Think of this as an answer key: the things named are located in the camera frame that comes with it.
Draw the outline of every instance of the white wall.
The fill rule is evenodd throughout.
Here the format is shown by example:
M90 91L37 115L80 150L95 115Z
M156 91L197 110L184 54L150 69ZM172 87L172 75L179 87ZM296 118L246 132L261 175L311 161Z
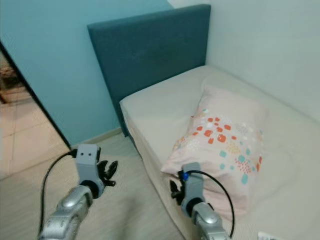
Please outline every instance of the white wall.
M320 121L320 0L211 2L207 64Z

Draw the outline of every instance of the upholstered headboard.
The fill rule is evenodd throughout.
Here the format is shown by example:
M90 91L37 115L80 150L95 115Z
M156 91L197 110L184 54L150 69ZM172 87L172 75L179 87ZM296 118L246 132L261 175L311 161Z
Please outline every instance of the upholstered headboard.
M205 64L210 11L201 4L88 25L125 136L123 98Z

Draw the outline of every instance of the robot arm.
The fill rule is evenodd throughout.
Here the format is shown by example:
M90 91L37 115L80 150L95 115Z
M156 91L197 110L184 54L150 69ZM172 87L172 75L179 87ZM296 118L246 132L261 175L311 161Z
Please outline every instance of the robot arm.
M75 163L79 185L59 202L56 211L44 224L40 240L74 240L93 199L99 198L106 186L115 186L116 182L110 179L117 170L118 162L114 161L105 172L108 162L99 162L99 158L100 148L95 144L78 147Z
M202 175L198 173L188 175L187 172L191 170L200 170L200 164L197 162L186 164L182 167L182 171L178 172L180 190L173 181L170 181L172 198L176 199L183 213L191 218L199 240L230 240L222 227L221 217L205 202Z

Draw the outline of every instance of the pink pillow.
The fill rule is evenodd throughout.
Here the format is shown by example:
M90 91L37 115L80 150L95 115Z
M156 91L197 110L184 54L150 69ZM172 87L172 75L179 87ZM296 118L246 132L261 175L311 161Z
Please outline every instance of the pink pillow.
M268 111L255 101L206 87L185 136L179 139L161 171L176 175L182 165L199 162L230 194L237 217L249 209L262 164L263 127ZM231 218L224 192L205 178L204 197Z

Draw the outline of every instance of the blue connector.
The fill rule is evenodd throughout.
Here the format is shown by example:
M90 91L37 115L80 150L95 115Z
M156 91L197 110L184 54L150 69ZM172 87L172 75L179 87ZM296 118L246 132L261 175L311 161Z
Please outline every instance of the blue connector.
M189 174L188 174L187 172L184 172L184 173L183 173L183 180L184 180L184 181L187 181L188 178L189 178Z

